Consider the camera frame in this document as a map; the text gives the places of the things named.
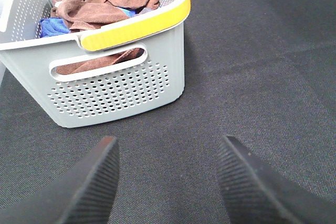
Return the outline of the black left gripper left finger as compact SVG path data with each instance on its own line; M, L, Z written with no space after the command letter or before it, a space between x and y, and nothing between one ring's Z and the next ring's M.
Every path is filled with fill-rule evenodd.
M118 141L105 137L49 186L1 210L1 223L107 223L119 172Z

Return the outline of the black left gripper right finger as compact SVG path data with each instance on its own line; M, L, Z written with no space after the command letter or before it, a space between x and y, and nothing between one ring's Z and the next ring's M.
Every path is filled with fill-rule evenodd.
M234 136L218 143L217 178L231 223L335 223L335 204L280 175Z

